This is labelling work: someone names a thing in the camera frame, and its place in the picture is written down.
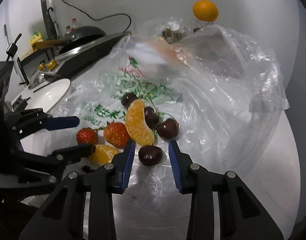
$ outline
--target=pan handle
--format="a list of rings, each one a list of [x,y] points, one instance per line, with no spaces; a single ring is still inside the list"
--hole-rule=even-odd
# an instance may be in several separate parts
[[[49,40],[38,41],[32,45],[33,49],[48,49],[51,47],[63,46],[67,43],[67,40]]]

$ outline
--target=black cable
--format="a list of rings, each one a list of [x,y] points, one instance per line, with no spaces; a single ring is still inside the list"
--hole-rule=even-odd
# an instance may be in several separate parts
[[[69,3],[65,2],[64,0],[62,0],[62,2],[65,3],[65,4],[67,4],[68,6],[71,6],[71,7],[75,8],[76,10],[79,10],[80,12],[84,13],[88,18],[92,19],[93,21],[101,21],[101,20],[104,20],[104,19],[106,19],[106,18],[110,18],[110,17],[114,17],[114,16],[118,16],[118,15],[125,15],[125,16],[127,16],[128,19],[129,19],[129,21],[130,21],[130,23],[129,23],[128,27],[125,29],[125,31],[123,31],[124,33],[128,30],[128,28],[130,27],[130,25],[131,25],[131,23],[132,23],[131,17],[130,17],[128,14],[126,14],[126,13],[116,13],[116,14],[111,14],[111,15],[105,16],[105,17],[100,18],[100,19],[94,19],[94,18],[93,18],[92,16],[90,16],[88,13],[86,13],[85,11],[83,11],[83,10],[77,8],[76,6],[69,4]]]

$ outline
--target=gold knob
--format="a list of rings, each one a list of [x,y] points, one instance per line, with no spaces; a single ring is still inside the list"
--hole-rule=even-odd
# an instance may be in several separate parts
[[[50,63],[47,64],[47,69],[49,71],[53,70],[57,66],[57,61],[52,59]]]
[[[45,68],[45,63],[42,62],[39,66],[38,66],[38,69],[39,70],[42,70],[43,68]]]

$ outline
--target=yellow container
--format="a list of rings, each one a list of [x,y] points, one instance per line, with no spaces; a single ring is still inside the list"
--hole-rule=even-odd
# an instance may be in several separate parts
[[[32,46],[35,42],[44,41],[42,33],[40,31],[37,31],[33,34],[33,36],[30,38],[30,45]]]

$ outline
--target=frying pan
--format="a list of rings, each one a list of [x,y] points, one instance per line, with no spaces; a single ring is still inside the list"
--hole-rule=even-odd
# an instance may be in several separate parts
[[[32,45],[32,48],[46,49],[50,47],[64,46],[59,51],[59,54],[62,54],[104,36],[106,36],[106,33],[98,27],[83,26],[71,31],[69,35],[65,37],[65,39],[36,42]]]

